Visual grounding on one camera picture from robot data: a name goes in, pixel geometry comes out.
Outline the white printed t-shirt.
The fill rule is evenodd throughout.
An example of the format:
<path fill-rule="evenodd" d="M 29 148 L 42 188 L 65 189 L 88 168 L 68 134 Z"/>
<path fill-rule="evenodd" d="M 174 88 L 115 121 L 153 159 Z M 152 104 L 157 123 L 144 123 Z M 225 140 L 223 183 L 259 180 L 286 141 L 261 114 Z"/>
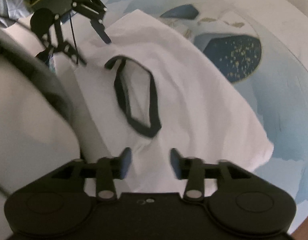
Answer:
<path fill-rule="evenodd" d="M 132 150 L 132 163 L 117 191 L 182 192 L 170 150 L 215 164 L 228 160 L 252 172 L 274 146 L 249 103 L 190 41 L 154 17 L 135 10 L 107 28 L 105 44 L 92 30 L 79 31 L 86 65 L 54 58 L 75 108 L 101 138 L 101 157 Z"/>

